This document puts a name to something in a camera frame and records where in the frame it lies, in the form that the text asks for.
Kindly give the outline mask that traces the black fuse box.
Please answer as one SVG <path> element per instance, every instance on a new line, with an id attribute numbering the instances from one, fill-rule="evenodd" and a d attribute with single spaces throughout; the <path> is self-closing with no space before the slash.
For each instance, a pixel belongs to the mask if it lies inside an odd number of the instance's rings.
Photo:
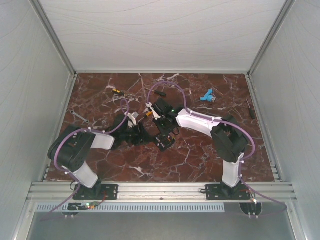
<path id="1" fill-rule="evenodd" d="M 157 134 L 154 137 L 153 142 L 161 152 L 164 152 L 175 143 L 175 138 L 172 137 L 171 135 L 163 136 L 161 134 Z"/>

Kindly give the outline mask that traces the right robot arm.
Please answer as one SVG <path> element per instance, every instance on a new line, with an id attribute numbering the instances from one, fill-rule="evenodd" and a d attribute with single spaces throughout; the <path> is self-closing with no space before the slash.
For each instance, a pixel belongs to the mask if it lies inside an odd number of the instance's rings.
<path id="1" fill-rule="evenodd" d="M 215 151 L 223 160 L 223 175 L 219 187 L 211 193 L 222 199 L 235 199 L 240 193 L 239 166 L 248 140 L 237 129 L 234 117 L 208 116 L 181 106 L 174 108 L 162 98 L 155 103 L 148 103 L 147 107 L 152 111 L 153 122 L 164 137 L 175 129 L 184 128 L 212 138 Z"/>

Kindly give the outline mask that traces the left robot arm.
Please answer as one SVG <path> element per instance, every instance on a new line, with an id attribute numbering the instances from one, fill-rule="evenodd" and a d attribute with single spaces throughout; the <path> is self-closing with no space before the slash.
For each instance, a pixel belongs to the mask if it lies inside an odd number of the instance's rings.
<path id="1" fill-rule="evenodd" d="M 76 199 L 100 199 L 104 188 L 102 180 L 90 168 L 87 156 L 92 149 L 117 150 L 123 142 L 130 146 L 141 146 L 151 143 L 151 136 L 143 124 L 134 124 L 125 114 L 119 114 L 113 125 L 103 131 L 80 131 L 80 127 L 69 125 L 58 139 L 51 145 L 47 156 L 54 165 L 67 174 L 71 174 L 77 182 L 79 190 Z"/>

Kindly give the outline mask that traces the blue plastic connector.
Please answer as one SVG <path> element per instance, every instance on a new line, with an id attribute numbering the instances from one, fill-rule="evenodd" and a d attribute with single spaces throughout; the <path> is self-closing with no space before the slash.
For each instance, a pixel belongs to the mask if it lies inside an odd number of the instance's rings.
<path id="1" fill-rule="evenodd" d="M 210 88 L 204 96 L 200 97 L 200 101 L 207 101 L 213 103 L 215 100 L 216 97 L 214 96 L 214 91 L 212 88 Z"/>

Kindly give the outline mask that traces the yellow black screwdriver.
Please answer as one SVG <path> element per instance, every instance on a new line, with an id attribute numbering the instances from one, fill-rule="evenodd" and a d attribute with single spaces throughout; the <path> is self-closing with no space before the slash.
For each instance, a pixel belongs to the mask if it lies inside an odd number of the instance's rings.
<path id="1" fill-rule="evenodd" d="M 113 94 L 113 99 L 124 99 L 124 98 L 127 98 L 127 99 L 130 99 L 131 97 L 126 94 L 124 91 L 121 91 L 121 90 L 118 90 L 118 89 L 112 89 L 112 94 Z"/>

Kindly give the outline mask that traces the silver wrench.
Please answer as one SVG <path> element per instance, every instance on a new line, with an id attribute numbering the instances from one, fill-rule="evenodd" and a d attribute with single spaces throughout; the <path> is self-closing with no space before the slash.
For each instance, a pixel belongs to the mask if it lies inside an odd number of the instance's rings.
<path id="1" fill-rule="evenodd" d="M 79 115 L 78 113 L 76 113 L 74 110 L 72 110 L 70 112 L 72 115 L 76 116 L 77 118 L 81 119 L 82 121 L 84 121 L 85 123 L 89 123 L 90 121 L 84 117 L 82 117 L 81 115 Z"/>

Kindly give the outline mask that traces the thin black screwdriver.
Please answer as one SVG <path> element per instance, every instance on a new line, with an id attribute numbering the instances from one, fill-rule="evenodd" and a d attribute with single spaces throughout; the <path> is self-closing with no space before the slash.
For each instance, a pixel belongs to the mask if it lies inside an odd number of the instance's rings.
<path id="1" fill-rule="evenodd" d="M 247 105 L 248 105 L 248 111 L 249 111 L 250 117 L 251 117 L 253 120 L 256 119 L 255 112 L 254 112 L 252 106 L 250 105 L 248 99 L 246 99 L 246 102 L 247 102 Z"/>

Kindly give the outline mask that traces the black handled screwdriver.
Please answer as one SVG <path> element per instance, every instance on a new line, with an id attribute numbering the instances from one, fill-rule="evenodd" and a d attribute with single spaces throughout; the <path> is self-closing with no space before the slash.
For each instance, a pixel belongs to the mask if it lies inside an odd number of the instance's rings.
<path id="1" fill-rule="evenodd" d="M 154 92 L 155 94 L 162 96 L 162 97 L 166 97 L 167 94 L 165 92 L 162 91 L 158 91 L 158 90 L 152 90 L 152 92 Z"/>

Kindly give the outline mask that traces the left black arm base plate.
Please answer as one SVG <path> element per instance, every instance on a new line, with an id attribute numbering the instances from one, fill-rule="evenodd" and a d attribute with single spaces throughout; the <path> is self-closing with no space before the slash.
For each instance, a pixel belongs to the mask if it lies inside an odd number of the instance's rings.
<path id="1" fill-rule="evenodd" d="M 118 199 L 118 185 L 117 184 L 100 184 L 93 188 L 80 187 L 80 190 L 72 197 L 73 200 L 107 200 L 113 201 Z"/>

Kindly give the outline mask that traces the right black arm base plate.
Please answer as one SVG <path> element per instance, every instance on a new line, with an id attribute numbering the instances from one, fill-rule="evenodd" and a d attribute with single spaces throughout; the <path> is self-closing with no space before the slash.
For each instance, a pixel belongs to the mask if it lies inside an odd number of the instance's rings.
<path id="1" fill-rule="evenodd" d="M 249 189 L 242 183 L 235 187 L 229 187 L 224 183 L 206 184 L 204 193 L 206 200 L 210 201 L 249 201 L 251 199 Z"/>

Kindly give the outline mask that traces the aluminium rail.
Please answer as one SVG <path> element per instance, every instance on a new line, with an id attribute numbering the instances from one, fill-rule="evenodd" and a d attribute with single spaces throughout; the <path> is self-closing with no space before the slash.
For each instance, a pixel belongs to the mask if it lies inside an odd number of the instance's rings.
<path id="1" fill-rule="evenodd" d="M 120 203 L 158 202 L 206 202 L 206 195 L 200 190 L 205 182 L 118 182 L 117 201 Z M 287 182 L 249 182 L 248 185 L 260 194 L 289 202 L 297 200 L 293 185 Z M 27 194 L 28 201 L 62 202 L 72 194 L 70 183 L 34 182 Z"/>

